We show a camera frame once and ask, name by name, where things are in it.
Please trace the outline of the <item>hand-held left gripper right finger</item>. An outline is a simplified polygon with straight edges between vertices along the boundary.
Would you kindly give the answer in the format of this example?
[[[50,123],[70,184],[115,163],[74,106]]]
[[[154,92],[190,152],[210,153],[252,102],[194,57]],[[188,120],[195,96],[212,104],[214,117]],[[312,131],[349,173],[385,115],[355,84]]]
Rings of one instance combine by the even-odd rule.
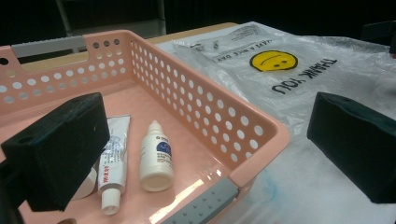
[[[307,138],[373,203],[396,203],[396,120],[349,98],[316,95]]]

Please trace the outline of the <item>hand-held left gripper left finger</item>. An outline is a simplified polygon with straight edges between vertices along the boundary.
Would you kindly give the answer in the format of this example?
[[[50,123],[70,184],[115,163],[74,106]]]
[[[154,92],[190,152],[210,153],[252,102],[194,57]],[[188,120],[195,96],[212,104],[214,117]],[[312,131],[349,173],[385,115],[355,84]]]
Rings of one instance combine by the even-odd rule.
[[[63,211],[100,157],[109,129],[102,94],[58,106],[1,144],[0,180],[13,207]]]

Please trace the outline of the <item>white ointment tube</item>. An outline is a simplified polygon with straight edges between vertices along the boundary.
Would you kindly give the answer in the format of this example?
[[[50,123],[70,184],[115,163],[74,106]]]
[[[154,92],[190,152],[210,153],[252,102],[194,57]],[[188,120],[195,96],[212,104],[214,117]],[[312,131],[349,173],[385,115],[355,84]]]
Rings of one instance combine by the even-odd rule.
[[[120,197],[125,191],[130,120],[129,115],[107,119],[110,138],[99,159],[97,178],[101,210],[107,216],[119,212]]]

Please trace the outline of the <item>white dropper bottle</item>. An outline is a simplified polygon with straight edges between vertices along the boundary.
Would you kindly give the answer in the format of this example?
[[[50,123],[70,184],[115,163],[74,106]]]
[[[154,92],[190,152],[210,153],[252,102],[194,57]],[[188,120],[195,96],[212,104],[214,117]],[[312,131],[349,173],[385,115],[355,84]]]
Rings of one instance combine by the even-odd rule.
[[[150,123],[141,143],[139,181],[142,189],[151,192],[169,189],[174,183],[172,148],[157,120]]]

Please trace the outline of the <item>pink perforated plastic basket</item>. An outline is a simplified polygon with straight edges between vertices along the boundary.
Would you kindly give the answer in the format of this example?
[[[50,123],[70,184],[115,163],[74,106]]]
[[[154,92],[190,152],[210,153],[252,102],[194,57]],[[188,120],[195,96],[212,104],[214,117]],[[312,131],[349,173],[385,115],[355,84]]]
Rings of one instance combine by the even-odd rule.
[[[21,206],[26,224],[199,224],[246,195],[289,143],[284,124],[129,31],[0,47],[0,143],[59,104],[103,95],[110,117],[131,117],[120,211],[97,195],[62,212]],[[152,121],[172,148],[175,181],[162,192],[139,185],[140,145]],[[0,150],[0,160],[4,157]]]

